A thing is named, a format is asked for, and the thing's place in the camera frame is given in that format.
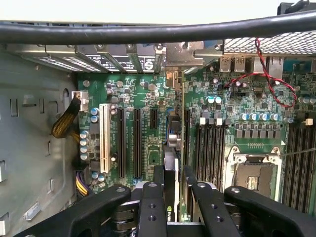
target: green circuit board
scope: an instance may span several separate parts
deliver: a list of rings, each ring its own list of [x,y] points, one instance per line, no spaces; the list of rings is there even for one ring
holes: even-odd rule
[[[314,104],[298,103],[295,108],[284,108],[279,106],[272,98],[267,89],[267,82],[263,78],[250,77],[242,82],[247,86],[237,88],[234,85],[230,89],[224,89],[218,85],[224,85],[240,74],[236,73],[207,73],[199,71],[190,76],[185,76],[184,86],[184,107],[190,110],[189,136],[189,160],[192,167],[196,162],[196,123],[204,112],[209,118],[221,118],[229,120],[230,123],[225,128],[225,158],[231,151],[232,146],[237,145],[242,153],[270,153],[273,147],[278,147],[281,154],[286,151],[288,140],[288,124],[284,118],[294,118],[296,111],[314,111]],[[218,83],[213,84],[212,80],[217,79]],[[298,97],[316,95],[316,78],[313,74],[283,72],[283,78],[291,85],[298,88]],[[79,116],[80,131],[89,131],[92,127],[92,108],[98,108],[99,104],[115,103],[118,108],[126,111],[126,176],[119,178],[118,164],[112,162],[111,171],[104,174],[105,180],[100,182],[91,178],[90,187],[99,192],[115,184],[123,184],[133,188],[137,182],[142,180],[152,180],[153,170],[156,164],[162,164],[162,145],[166,142],[168,112],[177,110],[181,114],[179,93],[166,86],[166,78],[155,75],[124,75],[124,74],[79,74],[79,90],[87,91],[89,95],[88,112],[81,112]],[[107,95],[107,89],[111,88],[113,93]],[[289,104],[292,101],[291,92],[282,85],[275,87],[278,98]],[[209,97],[220,97],[219,104],[209,103]],[[150,128],[150,109],[157,109],[158,126]],[[133,149],[134,149],[134,126],[133,109],[141,109],[141,134],[142,134],[142,177],[133,177]],[[246,114],[247,119],[243,120],[241,115]],[[256,120],[250,120],[249,115],[256,114]],[[277,114],[277,119],[263,121],[259,119],[260,114]],[[116,116],[111,117],[111,152],[118,150],[118,120]],[[244,131],[262,130],[266,131],[266,136],[252,138],[247,137]],[[89,159],[85,162],[98,161],[100,156],[100,139],[98,135],[89,135],[88,153]],[[275,169],[271,182],[271,189],[275,186]]]

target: black wire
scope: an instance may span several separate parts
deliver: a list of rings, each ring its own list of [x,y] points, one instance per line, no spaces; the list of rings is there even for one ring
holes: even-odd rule
[[[60,27],[0,24],[0,43],[126,44],[268,37],[316,30],[316,11],[188,26]]]

